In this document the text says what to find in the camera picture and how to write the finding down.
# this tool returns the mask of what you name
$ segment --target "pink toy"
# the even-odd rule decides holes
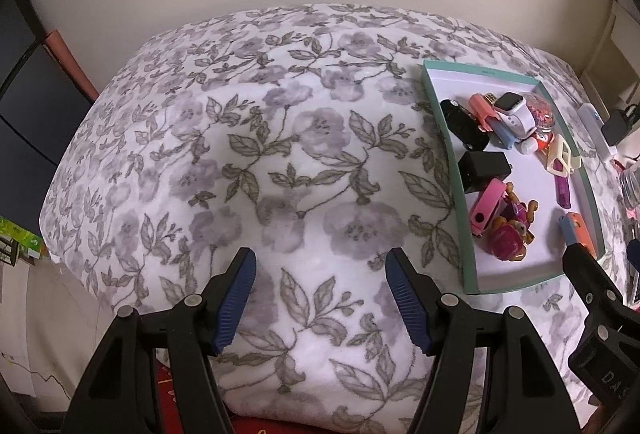
[[[538,202],[531,200],[529,205],[522,203],[513,192],[513,183],[506,185],[506,208],[494,219],[489,232],[488,246],[492,255],[500,260],[523,260],[527,255],[526,244],[535,237],[529,231]]]
[[[482,236],[485,230],[491,222],[491,218],[494,216],[500,203],[502,196],[507,188],[502,181],[498,178],[494,178],[489,182],[484,192],[480,194],[478,201],[471,208],[469,212],[469,224],[471,226],[471,233],[477,237]]]

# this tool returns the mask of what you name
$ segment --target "white blanket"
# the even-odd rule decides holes
[[[600,205],[603,266],[623,289],[616,176],[575,109],[559,59],[452,18],[316,4],[248,11],[154,37],[88,113],[42,211],[51,254],[101,301],[171,307],[255,250],[255,287],[214,364],[246,416],[342,432],[404,432],[431,361],[385,282],[402,246],[462,294],[448,166],[419,83],[424,58],[540,78],[581,147]],[[565,277],[465,299],[524,308],[574,400],[568,370],[586,310]],[[462,432],[478,419],[478,360]]]

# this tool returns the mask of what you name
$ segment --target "orange phone case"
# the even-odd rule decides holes
[[[574,224],[575,236],[578,238],[578,242],[589,251],[591,257],[598,258],[596,249],[593,247],[593,242],[591,241],[591,236],[589,235],[589,230],[582,216],[578,212],[567,212],[566,214]]]

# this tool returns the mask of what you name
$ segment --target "smartwatch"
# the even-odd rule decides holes
[[[504,93],[494,102],[494,107],[500,113],[500,119],[520,140],[536,130],[536,121],[521,94]]]

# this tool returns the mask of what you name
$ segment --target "white watch band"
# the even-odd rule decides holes
[[[518,109],[514,113],[514,116],[518,120],[520,120],[520,123],[522,124],[522,128],[524,130],[524,134],[529,135],[534,130],[536,130],[536,121],[533,119],[533,115],[531,114],[529,107],[527,107],[526,105]]]
[[[512,114],[500,112],[500,119],[518,140],[528,138],[536,128],[536,121],[527,106],[522,106]]]

